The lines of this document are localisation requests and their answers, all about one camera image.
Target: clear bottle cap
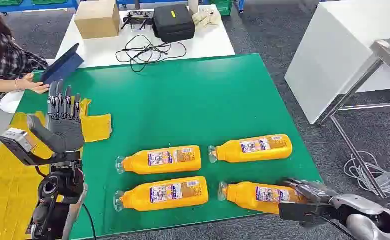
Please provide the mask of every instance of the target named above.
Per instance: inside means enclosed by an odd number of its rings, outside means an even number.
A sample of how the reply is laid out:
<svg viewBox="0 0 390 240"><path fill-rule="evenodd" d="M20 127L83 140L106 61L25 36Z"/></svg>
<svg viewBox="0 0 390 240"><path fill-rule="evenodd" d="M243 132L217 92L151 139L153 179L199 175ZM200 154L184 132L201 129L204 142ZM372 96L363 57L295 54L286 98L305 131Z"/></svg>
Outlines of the clear bottle cap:
<svg viewBox="0 0 390 240"><path fill-rule="evenodd" d="M224 181L221 181L218 184L218 195L217 198L219 201L224 201L228 198L228 184Z"/></svg>
<svg viewBox="0 0 390 240"><path fill-rule="evenodd" d="M123 197L124 195L125 195L125 193L122 191L115 192L113 204L114 204L114 209L117 212L120 212L121 210L123 210L125 208L125 205L123 204L123 202L121 200L121 197Z"/></svg>
<svg viewBox="0 0 390 240"><path fill-rule="evenodd" d="M217 162L217 148L215 146L208 147L208 158L212 164Z"/></svg>
<svg viewBox="0 0 390 240"><path fill-rule="evenodd" d="M118 174L122 174L125 172L125 168L123 166L123 161L125 160L124 156L118 156L115 161L115 169L117 169Z"/></svg>

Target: tablet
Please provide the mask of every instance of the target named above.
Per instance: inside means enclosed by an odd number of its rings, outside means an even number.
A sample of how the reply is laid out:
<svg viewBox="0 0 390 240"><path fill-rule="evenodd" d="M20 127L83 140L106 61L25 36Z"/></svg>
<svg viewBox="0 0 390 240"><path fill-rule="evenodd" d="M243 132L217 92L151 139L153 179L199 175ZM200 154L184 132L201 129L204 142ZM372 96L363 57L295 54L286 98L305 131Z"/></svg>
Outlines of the tablet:
<svg viewBox="0 0 390 240"><path fill-rule="evenodd" d="M83 62L84 60L77 54L79 44L76 43L64 55L49 66L40 77L40 81L44 84L51 84L53 81L60 79L66 80Z"/></svg>

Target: black cable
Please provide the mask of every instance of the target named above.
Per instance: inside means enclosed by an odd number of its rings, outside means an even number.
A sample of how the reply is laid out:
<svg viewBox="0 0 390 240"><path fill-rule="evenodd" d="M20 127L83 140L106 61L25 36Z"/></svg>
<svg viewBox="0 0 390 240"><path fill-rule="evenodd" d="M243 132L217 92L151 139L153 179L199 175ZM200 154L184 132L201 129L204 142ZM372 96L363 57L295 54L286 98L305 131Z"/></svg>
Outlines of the black cable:
<svg viewBox="0 0 390 240"><path fill-rule="evenodd" d="M322 219L322 220L325 220L326 222L328 222L328 223L330 223L332 226L334 226L336 229L338 229L339 231L341 231L342 233L344 233L345 235L347 235L350 239L356 240L356 239L353 237L353 235L351 235L347 230L343 229L343 228L340 227L338 224L336 224L336 223L334 223L333 221L327 219L326 217L317 215L317 213L315 213L315 212L309 212L309 214L314 215L314 216L316 216L316 217L319 217L319 218Z"/></svg>
<svg viewBox="0 0 390 240"><path fill-rule="evenodd" d="M144 37L148 41L149 44L147 46L144 46L144 47L128 48L129 44L131 42L133 42L137 37ZM161 59L163 57L163 55L168 55L168 52L172 49L172 44L173 43L182 45L182 47L184 48L184 54L181 55L181 56L169 56L169 57L166 57L164 59ZM118 53L121 53L121 52L125 52L127 54L127 56L130 58L130 60L128 60L128 61L121 61L121 60L119 60ZM137 52L137 53L136 53L136 55L132 56L132 55L129 54L129 52ZM154 52L159 53L159 57L156 60L152 60L152 58L154 56ZM149 56L148 60L141 59L140 56L143 55L143 54L146 54L146 53L151 53L151 55ZM155 46L155 45L152 44L152 42L146 36L144 36L144 35L136 35L126 44L124 49L122 49L120 51L117 51L115 53L115 58L120 63L130 63L131 70L133 72L135 72L135 73L140 73L140 72L142 72L145 69L145 67L148 64L160 63L160 62L162 62L164 60L167 60L167 59L182 58L182 57L186 56L187 53L188 53L188 50L186 49L185 45L183 45L183 43L181 43L181 42L178 42L178 41L175 41L175 42L165 42L165 43L162 43L160 45L156 45ZM134 67L133 67L134 64L143 65L143 67L141 69L139 69L139 70L135 70Z"/></svg>
<svg viewBox="0 0 390 240"><path fill-rule="evenodd" d="M43 178L46 178L46 177L47 177L45 174L43 174L43 173L41 172L41 170L39 169L38 166L34 166L34 168L36 169L36 172L37 172L40 176L42 176Z"/></svg>
<svg viewBox="0 0 390 240"><path fill-rule="evenodd" d="M86 210L87 215L89 216L90 225L92 225L93 239L97 240L97 233L95 232L95 226L94 226L94 221L92 220L92 216L89 213L89 210L84 203L83 203L83 207Z"/></svg>

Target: wire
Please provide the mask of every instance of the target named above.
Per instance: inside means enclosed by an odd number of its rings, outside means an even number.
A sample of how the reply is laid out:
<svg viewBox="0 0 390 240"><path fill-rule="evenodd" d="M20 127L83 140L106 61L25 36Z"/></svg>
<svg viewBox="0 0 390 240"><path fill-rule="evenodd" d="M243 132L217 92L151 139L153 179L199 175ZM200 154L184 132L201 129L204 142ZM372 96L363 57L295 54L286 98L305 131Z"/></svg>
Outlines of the wire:
<svg viewBox="0 0 390 240"><path fill-rule="evenodd" d="M320 219L323 219L323 220L325 220L326 222L330 223L330 224L331 224L332 226L334 226L336 229L338 229L339 231L341 231L342 233L344 233L345 235L347 235L350 239L356 240L356 239L353 237L353 235L351 235L347 230L343 229L342 227L340 227L338 224L334 223L333 221L327 219L327 218L324 217L324 216L319 216L319 215L317 215L317 214L314 214L314 215L316 215L316 216L319 217Z"/></svg>
<svg viewBox="0 0 390 240"><path fill-rule="evenodd" d="M129 44L131 42L133 42L138 37L139 38L140 37L145 38L148 41L149 44L147 46L143 46L143 47L128 48ZM166 56L169 55L169 51L172 49L172 44L180 44L184 48L184 54L181 55L181 56L169 56L169 57L161 59L163 57L163 55L166 55ZM119 59L119 56L118 56L118 54L121 53L121 52L125 52L127 54L127 56L130 58L130 60L128 60L128 61L121 61ZM130 52L136 52L136 54L135 55L130 55L129 54ZM154 53L159 53L158 58L155 59L155 60L152 59L154 57ZM186 49L185 45L183 45L183 43L181 43L181 42L178 42L178 41L175 41L175 42L165 42L165 43L162 43L160 45L156 45L155 46L155 45L152 44L152 42L146 36L144 36L144 35L136 35L126 44L124 49L122 49L120 51L117 51L115 53L115 58L120 63L130 63L131 70L133 72L135 72L135 73L140 73L140 72L142 72L145 69L145 67L148 64L160 63L160 62L162 62L164 60L167 60L167 59L182 58L182 57L186 56L187 53L188 53L188 50ZM148 60L141 59L141 56L146 56L146 54L150 54ZM134 64L142 65L142 68L135 70L134 67L133 67Z"/></svg>
<svg viewBox="0 0 390 240"><path fill-rule="evenodd" d="M379 166L375 156L373 156L369 152L358 151L358 153L367 154L373 159L374 164L365 161L365 165L367 169L369 169L370 173L372 173L373 176L377 175L374 179L376 180L377 184L382 189L382 191L386 194L390 194L390 171L383 170ZM357 179L358 185L362 189L369 192L373 192L375 195L378 195L371 181L368 179L365 170L360 165L357 164L357 159L354 157L353 154L351 154L351 159L345 163L345 166L343 167L343 171L347 176Z"/></svg>
<svg viewBox="0 0 390 240"><path fill-rule="evenodd" d="M89 216L90 225L92 225L93 239L97 240L97 233L95 232L94 221L92 220L91 213L89 212L88 208L86 207L86 205L84 203L83 203L83 207L86 210L87 215Z"/></svg>
<svg viewBox="0 0 390 240"><path fill-rule="evenodd" d="M40 176L42 176L43 178L46 178L46 177L47 177L45 174L43 174L43 173L41 172L41 170L39 169L38 166L34 166L34 168L36 169L36 172L37 172Z"/></svg>

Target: yellow cloth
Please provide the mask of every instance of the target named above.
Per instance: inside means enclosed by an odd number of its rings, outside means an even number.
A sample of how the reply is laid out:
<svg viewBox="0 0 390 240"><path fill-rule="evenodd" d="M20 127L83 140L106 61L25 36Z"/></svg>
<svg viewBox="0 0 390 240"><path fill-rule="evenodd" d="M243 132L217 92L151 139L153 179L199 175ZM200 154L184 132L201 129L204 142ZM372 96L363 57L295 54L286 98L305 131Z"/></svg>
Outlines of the yellow cloth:
<svg viewBox="0 0 390 240"><path fill-rule="evenodd" d="M86 143L108 139L111 133L111 114L87 116L89 99L81 101L80 118ZM35 115L45 125L45 117L38 111ZM53 152L42 143L27 126L25 113L14 115L10 128L26 131L36 143L33 153L43 159ZM49 173L48 165L40 166L44 174ZM42 177L35 168L25 166L3 144L0 144L0 240L24 240L30 238L26 229L38 201L38 186Z"/></svg>
<svg viewBox="0 0 390 240"><path fill-rule="evenodd" d="M109 139L112 132L110 113L100 116L88 116L88 107L91 102L87 98L80 102L81 128L85 143Z"/></svg>

